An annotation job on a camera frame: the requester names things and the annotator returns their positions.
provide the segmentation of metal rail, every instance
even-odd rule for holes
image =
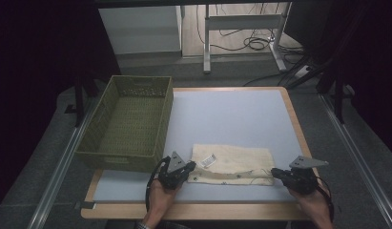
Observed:
[[[53,171],[50,182],[48,183],[47,188],[44,191],[44,194],[40,199],[34,214],[32,215],[29,226],[27,227],[28,229],[43,228],[55,198],[58,195],[65,174],[68,172],[77,143],[83,134],[83,130],[85,130],[87,124],[89,123],[89,117],[93,114],[95,104],[96,103],[94,98],[88,99],[86,115],[84,116],[80,127],[74,128],[71,139],[68,142],[62,157],[59,159],[59,162]]]
[[[354,142],[353,138],[349,134],[348,130],[346,129],[344,124],[340,124],[339,120],[336,118],[335,114],[333,113],[333,105],[330,99],[327,96],[320,94],[320,99],[324,103],[327,113],[335,126],[336,131],[341,137],[342,142],[344,143],[345,147],[351,158],[353,159],[354,164],[359,171],[362,180],[364,181],[365,185],[368,188],[371,196],[375,200],[376,204],[378,205],[386,223],[388,224],[389,228],[392,229],[392,202],[389,197],[386,195],[383,188],[377,182],[377,179],[374,177],[373,173],[371,172],[370,168],[368,167],[365,159],[362,157],[359,147]]]

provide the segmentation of metal stand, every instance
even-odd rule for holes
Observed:
[[[210,16],[209,5],[205,5],[204,73],[211,72],[210,31],[255,29],[277,29],[274,41],[270,43],[270,50],[279,71],[285,72],[287,69],[279,55],[279,40],[290,6],[291,3],[288,2],[282,14]]]

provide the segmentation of black curtain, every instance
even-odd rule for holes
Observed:
[[[79,75],[120,74],[94,5],[0,2],[0,202]]]

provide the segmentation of wrist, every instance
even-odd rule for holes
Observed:
[[[318,229],[333,229],[333,224],[330,219],[313,219],[313,222]]]
[[[149,229],[155,229],[163,218],[164,213],[158,211],[149,211],[142,223],[145,224]]]

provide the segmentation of human hand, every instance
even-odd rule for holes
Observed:
[[[173,205],[175,201],[175,195],[181,187],[177,187],[175,190],[165,189],[158,179],[155,179],[151,184],[150,196],[149,196],[149,211],[142,223],[147,225],[149,228],[156,228],[163,216]]]
[[[288,189],[288,192],[297,199],[301,210],[319,229],[333,229],[329,215],[329,206],[324,196],[318,190],[309,195],[301,195],[291,189]]]

